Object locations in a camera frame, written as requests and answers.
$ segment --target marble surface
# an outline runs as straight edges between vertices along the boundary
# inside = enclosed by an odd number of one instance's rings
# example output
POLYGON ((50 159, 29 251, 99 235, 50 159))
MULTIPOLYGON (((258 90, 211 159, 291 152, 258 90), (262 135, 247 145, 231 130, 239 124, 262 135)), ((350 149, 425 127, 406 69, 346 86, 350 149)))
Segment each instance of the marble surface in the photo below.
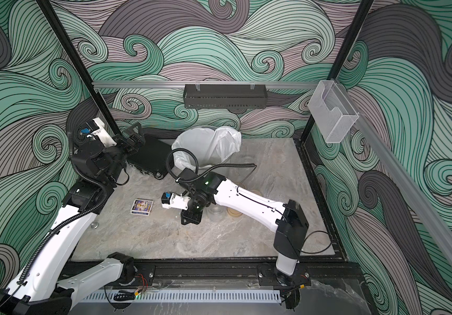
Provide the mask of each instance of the marble surface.
MULTIPOLYGON (((242 139, 241 151, 230 162, 242 163, 246 156, 254 158, 258 165, 245 181, 247 189, 256 189, 272 200, 298 201, 310 224, 308 233, 325 230, 292 139, 242 139)), ((245 169, 218 170, 236 182, 246 175, 245 169)), ((160 202, 163 192, 183 192, 170 175, 156 180, 133 167, 128 168, 128 173, 130 181, 116 188, 96 218, 98 227, 84 232, 72 260, 105 259, 116 251, 138 259, 277 255, 273 248, 274 233, 256 220, 246 215, 233 218, 226 214, 220 222, 211 222, 204 213, 199 225, 181 225, 179 210, 164 209, 160 202), (154 200, 151 215, 130 214, 136 198, 154 200)), ((125 179, 123 173, 118 182, 125 179)), ((303 250, 318 251, 329 242, 326 234, 315 233, 303 250)), ((333 254, 329 248, 319 255, 333 254)))

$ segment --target black motor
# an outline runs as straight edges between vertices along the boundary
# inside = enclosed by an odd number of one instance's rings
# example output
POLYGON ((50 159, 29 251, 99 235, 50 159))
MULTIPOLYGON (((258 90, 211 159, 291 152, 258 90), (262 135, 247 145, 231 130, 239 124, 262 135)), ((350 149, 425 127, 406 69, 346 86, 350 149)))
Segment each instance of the black motor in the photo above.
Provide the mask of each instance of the black motor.
POLYGON ((105 148, 100 140, 88 141, 72 155, 72 162, 86 175, 112 188, 126 167, 127 153, 119 146, 105 148))

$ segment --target transparent jar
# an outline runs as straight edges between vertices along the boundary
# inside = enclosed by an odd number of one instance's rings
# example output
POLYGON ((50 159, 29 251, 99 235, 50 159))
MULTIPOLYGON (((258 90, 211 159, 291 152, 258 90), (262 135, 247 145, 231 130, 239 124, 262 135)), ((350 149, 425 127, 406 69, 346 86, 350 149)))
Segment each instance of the transparent jar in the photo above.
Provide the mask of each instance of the transparent jar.
POLYGON ((206 208, 207 216, 212 222, 220 222, 226 217, 226 207, 211 204, 206 208))

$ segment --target swirl pattern wall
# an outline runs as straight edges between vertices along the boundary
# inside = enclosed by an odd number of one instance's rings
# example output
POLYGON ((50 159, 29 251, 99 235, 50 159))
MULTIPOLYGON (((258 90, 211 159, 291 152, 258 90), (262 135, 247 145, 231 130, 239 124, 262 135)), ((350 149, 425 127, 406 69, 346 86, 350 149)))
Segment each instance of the swirl pattern wall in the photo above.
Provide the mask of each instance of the swirl pattern wall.
POLYGON ((34 0, 0 0, 0 287, 27 262, 76 181, 66 128, 97 116, 64 56, 34 0))
MULTIPOLYGON (((374 6, 338 79, 452 230, 452 0, 374 6)), ((310 155, 341 240, 381 313, 452 314, 452 267, 352 128, 312 130, 310 155)))
MULTIPOLYGON (((52 0, 93 80, 325 79, 360 0, 52 0)), ((273 90, 264 110, 184 109, 182 90, 104 89, 121 129, 173 138, 228 125, 298 137, 312 91, 273 90)))

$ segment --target white plastic bag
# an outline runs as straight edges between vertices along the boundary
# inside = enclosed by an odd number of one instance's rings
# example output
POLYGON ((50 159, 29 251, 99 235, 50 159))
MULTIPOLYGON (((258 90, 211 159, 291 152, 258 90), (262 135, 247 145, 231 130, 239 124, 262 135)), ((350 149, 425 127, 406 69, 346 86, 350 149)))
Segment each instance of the white plastic bag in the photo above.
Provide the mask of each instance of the white plastic bag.
MULTIPOLYGON (((240 151, 242 134, 231 127, 197 127, 181 133, 172 144, 172 149, 185 148, 198 159, 200 168, 208 168, 223 163, 231 154, 240 151)), ((194 160, 189 154, 174 153, 174 164, 179 169, 195 169, 194 160)))

